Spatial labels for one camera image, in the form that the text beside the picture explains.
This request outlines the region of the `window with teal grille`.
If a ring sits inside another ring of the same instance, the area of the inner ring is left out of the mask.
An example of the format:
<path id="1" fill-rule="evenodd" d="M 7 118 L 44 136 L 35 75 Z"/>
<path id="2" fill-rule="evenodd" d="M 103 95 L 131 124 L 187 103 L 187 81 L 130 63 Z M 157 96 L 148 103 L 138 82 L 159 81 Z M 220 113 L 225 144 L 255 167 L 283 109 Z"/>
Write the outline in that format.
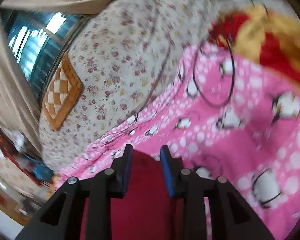
<path id="1" fill-rule="evenodd" d="M 65 44 L 70 30 L 81 17 L 62 12 L 0 9 L 12 51 L 35 98 L 42 94 L 46 78 Z"/>

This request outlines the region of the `dark red garment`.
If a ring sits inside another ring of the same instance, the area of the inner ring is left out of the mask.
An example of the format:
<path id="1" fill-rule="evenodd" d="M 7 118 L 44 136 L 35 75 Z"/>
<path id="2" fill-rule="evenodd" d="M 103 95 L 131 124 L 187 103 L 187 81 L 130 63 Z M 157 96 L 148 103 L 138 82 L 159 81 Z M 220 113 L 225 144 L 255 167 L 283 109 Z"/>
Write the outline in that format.
<path id="1" fill-rule="evenodd" d="M 128 191 L 110 200 L 112 239 L 182 239 L 182 199 L 170 198 L 161 163 L 134 151 Z"/>

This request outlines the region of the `cluttered bedside shelf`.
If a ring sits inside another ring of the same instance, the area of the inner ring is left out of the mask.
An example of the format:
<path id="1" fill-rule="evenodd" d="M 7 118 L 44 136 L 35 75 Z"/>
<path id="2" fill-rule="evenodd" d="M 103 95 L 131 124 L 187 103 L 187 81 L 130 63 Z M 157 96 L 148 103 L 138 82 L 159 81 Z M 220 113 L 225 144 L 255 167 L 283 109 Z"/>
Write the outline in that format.
<path id="1" fill-rule="evenodd" d="M 53 194 L 53 182 L 36 177 L 41 167 L 21 154 L 0 129 L 0 211 L 25 226 Z"/>

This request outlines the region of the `red yellow blanket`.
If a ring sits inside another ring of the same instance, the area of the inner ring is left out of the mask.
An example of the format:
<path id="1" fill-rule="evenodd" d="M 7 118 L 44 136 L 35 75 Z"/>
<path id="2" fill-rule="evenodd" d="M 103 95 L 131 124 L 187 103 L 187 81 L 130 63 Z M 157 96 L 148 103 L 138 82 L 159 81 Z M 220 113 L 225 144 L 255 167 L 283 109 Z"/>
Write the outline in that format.
<path id="1" fill-rule="evenodd" d="M 300 85 L 300 22 L 292 16 L 261 4 L 221 12 L 208 40 Z"/>

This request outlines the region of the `floral cream bedsheet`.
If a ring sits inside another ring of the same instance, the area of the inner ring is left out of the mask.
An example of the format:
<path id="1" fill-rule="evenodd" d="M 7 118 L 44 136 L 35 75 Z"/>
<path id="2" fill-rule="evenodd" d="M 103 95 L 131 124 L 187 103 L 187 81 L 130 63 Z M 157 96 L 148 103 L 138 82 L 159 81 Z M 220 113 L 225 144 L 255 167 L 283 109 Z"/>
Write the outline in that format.
<path id="1" fill-rule="evenodd" d="M 68 51 L 80 98 L 57 131 L 40 116 L 44 163 L 66 167 L 151 103 L 173 81 L 184 49 L 207 34 L 212 9 L 212 0 L 116 0 L 92 18 Z"/>

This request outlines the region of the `pink penguin blanket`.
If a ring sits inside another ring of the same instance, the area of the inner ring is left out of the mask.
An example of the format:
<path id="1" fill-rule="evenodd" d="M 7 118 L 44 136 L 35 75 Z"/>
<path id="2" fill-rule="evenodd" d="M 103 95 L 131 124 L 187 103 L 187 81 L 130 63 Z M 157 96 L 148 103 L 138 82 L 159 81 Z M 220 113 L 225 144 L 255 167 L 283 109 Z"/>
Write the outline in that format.
<path id="1" fill-rule="evenodd" d="M 197 46 L 185 49 L 174 80 L 145 109 L 92 142 L 58 172 L 87 179 L 108 168 L 126 144 L 159 160 L 162 145 L 205 178 L 225 176 L 275 239 L 300 218 L 300 91 L 285 78 L 234 55 L 230 103 L 213 109 L 192 81 Z"/>

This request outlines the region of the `black hair band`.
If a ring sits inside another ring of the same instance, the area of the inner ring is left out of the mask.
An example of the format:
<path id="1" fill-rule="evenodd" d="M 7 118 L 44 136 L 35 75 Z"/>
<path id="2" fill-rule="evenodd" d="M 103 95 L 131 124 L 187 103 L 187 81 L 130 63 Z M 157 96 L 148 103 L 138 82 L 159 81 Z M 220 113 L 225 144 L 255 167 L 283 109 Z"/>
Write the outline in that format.
<path id="1" fill-rule="evenodd" d="M 236 63 L 230 42 L 220 49 L 202 38 L 197 44 L 192 67 L 192 81 L 198 95 L 213 109 L 226 107 L 234 93 Z"/>

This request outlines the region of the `orange checkered pillow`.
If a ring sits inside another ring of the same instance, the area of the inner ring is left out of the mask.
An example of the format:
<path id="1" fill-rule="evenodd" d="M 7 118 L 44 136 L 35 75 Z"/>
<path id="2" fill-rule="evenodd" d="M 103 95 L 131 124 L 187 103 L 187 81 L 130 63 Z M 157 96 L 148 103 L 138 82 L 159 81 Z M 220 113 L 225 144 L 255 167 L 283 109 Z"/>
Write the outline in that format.
<path id="1" fill-rule="evenodd" d="M 66 51 L 42 101 L 42 110 L 52 130 L 60 129 L 81 91 L 82 82 L 72 67 Z"/>

